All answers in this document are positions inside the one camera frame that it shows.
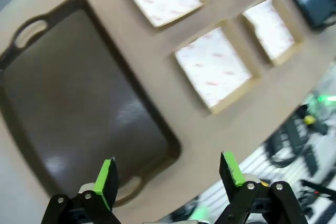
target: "green light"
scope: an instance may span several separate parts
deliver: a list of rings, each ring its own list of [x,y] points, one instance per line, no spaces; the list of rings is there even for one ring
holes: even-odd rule
[[[336,97],[333,96],[333,97],[328,97],[327,98],[328,101],[332,101],[332,102],[336,102]]]
[[[319,102],[323,102],[323,101],[336,102],[336,96],[334,96],[334,95],[331,95],[331,96],[321,95],[321,96],[318,97],[318,101]]]

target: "wooden tray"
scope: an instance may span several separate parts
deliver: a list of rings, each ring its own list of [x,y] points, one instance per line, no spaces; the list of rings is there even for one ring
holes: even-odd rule
[[[17,47],[17,38],[42,20],[47,28]],[[66,0],[25,22],[0,69],[3,117],[51,195],[76,195],[96,181],[104,159],[115,157],[121,186],[139,180],[120,206],[181,153],[87,0]]]

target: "metal bolt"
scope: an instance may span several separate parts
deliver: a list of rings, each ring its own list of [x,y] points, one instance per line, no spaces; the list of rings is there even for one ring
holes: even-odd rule
[[[255,188],[254,184],[252,183],[247,184],[247,189],[253,190],[254,188]]]
[[[275,187],[277,188],[277,190],[282,190],[283,189],[282,184],[277,184]]]

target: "tray handle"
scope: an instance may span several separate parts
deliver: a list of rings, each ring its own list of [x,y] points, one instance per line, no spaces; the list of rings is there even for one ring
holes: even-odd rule
[[[146,179],[144,177],[140,177],[137,176],[137,178],[140,180],[139,183],[137,184],[136,188],[129,193],[127,196],[116,200],[113,207],[121,207],[125,204],[127,204],[128,202],[130,202],[132,199],[134,199],[144,188],[144,186],[146,185]]]
[[[36,33],[34,33],[25,43],[23,47],[17,47],[16,40],[20,36],[20,34],[30,25],[38,22],[38,21],[44,21],[46,24],[46,27],[43,30],[40,30]],[[47,31],[49,30],[49,23],[48,23],[48,16],[45,14],[35,16],[26,22],[24,22],[14,33],[12,39],[10,40],[9,47],[4,51],[4,53],[1,55],[0,58],[0,69],[5,70],[9,64],[11,64],[15,58],[26,48],[28,48],[30,45],[32,45],[34,42],[36,42],[40,37],[42,37]]]

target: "beige tabletop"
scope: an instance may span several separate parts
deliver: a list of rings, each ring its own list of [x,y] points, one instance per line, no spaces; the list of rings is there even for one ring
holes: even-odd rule
[[[17,27],[64,0],[13,0],[0,12],[0,50]],[[221,151],[241,162],[293,111],[326,71],[336,52],[336,27],[313,34],[292,0],[283,0],[305,35],[301,50],[280,67],[272,67],[239,22],[236,27],[251,50],[262,78],[252,92],[218,115],[211,115],[178,67],[171,52],[193,34],[224,18],[233,18],[259,0],[209,0],[180,22],[155,29],[132,0],[89,0],[145,90],[183,145],[180,159],[153,178],[140,195],[114,210],[122,223],[155,221],[220,179]],[[3,123],[0,143],[24,170],[35,197],[47,203]]]

